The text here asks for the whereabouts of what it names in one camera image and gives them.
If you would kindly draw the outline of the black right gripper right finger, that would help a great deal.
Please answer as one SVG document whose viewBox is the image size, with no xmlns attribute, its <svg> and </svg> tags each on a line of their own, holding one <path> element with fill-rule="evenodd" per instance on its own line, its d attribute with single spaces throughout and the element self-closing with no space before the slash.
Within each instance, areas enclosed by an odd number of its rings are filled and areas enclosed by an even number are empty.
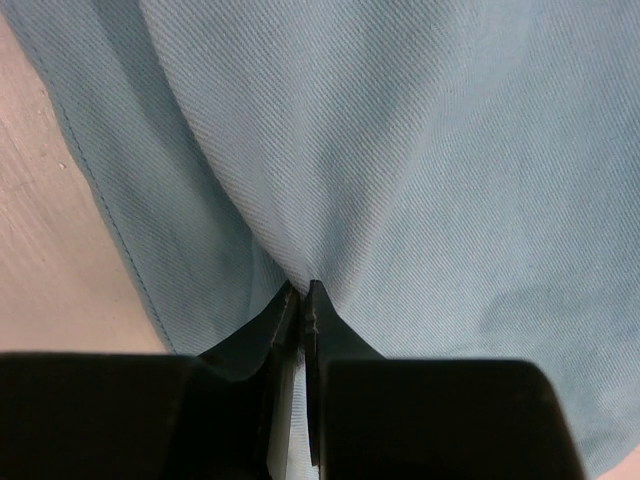
<svg viewBox="0 0 640 480">
<path fill-rule="evenodd" d="M 512 359 L 387 359 L 305 300 L 307 418 L 323 479 L 581 479 L 555 391 Z"/>
</svg>

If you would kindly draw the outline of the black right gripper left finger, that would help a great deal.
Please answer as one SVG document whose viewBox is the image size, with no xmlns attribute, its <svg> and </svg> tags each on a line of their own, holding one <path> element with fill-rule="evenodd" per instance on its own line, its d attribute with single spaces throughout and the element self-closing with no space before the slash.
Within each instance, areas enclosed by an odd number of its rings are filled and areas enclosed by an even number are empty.
<svg viewBox="0 0 640 480">
<path fill-rule="evenodd" d="M 197 356 L 5 353 L 5 479 L 281 479 L 300 297 Z"/>
</svg>

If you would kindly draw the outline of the light blue trousers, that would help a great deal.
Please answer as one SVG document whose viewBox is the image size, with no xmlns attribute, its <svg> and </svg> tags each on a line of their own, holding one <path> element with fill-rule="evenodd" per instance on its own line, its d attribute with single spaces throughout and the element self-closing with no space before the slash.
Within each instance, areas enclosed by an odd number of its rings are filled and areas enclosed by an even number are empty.
<svg viewBox="0 0 640 480">
<path fill-rule="evenodd" d="M 639 443 L 635 1 L 5 1 L 148 315 L 194 354 L 320 280 L 393 357 L 550 378 Z"/>
</svg>

